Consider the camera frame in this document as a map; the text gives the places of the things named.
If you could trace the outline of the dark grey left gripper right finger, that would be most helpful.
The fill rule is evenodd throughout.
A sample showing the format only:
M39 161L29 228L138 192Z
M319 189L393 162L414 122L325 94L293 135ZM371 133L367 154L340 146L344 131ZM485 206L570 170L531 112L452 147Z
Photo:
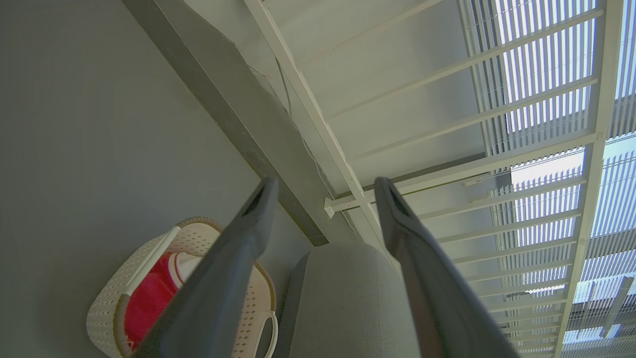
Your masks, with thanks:
M387 177L374 183L385 245L399 263L423 358L516 358L467 281Z

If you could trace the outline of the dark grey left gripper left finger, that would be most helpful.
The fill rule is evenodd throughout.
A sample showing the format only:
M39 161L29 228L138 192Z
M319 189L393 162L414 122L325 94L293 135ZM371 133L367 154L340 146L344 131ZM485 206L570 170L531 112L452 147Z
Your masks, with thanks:
M135 358L229 358L251 270L266 250L278 201L265 177L134 351Z

